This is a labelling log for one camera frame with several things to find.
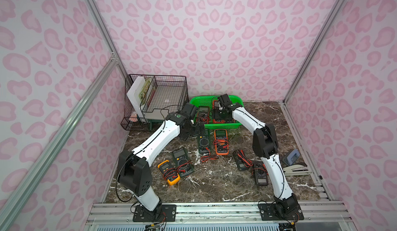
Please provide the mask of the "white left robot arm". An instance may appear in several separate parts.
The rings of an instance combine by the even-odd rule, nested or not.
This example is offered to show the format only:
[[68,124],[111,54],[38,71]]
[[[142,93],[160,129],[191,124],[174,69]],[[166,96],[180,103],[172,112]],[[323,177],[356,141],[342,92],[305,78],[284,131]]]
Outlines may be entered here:
[[186,103],[181,110],[169,113],[161,126],[141,145],[132,151],[124,150],[118,158],[117,182],[132,191],[137,201],[148,211],[160,206],[160,198],[152,188],[151,165],[161,151],[174,138],[187,140],[199,134],[198,124],[193,123],[198,107]]

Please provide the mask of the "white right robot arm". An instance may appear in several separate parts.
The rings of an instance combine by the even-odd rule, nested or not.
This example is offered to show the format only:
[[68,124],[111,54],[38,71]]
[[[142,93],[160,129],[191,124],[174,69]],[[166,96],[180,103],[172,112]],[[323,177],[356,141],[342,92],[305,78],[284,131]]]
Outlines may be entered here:
[[268,172],[276,209],[281,214],[287,214],[298,208],[297,197],[290,188],[280,163],[275,126],[255,118],[240,103],[233,103],[228,94],[220,95],[218,101],[222,107],[222,117],[238,121],[253,135],[252,149]]

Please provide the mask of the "orange multimeter with leads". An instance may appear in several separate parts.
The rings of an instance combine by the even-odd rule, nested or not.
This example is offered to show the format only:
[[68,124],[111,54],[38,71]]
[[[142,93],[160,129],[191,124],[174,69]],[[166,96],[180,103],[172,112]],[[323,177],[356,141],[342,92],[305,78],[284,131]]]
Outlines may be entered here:
[[225,129],[216,129],[214,131],[214,148],[219,156],[226,156],[229,153],[229,143],[227,131]]

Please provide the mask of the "red multimeter small screen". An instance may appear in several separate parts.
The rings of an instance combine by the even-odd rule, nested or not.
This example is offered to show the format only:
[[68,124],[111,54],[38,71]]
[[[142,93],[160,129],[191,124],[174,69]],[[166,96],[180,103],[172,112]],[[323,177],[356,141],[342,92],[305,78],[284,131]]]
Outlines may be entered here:
[[233,118],[229,114],[228,110],[225,110],[223,108],[217,108],[217,107],[214,107],[212,109],[212,120],[213,120],[213,123],[215,123],[215,124],[232,123],[233,122]]

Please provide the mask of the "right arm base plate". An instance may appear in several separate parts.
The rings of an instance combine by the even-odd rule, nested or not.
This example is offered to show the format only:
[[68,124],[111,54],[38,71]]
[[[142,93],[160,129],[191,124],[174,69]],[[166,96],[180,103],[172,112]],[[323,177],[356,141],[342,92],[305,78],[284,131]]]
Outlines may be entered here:
[[258,205],[259,214],[262,221],[302,221],[304,220],[304,214],[301,210],[300,205],[289,210],[284,210],[280,204],[266,204],[259,203]]

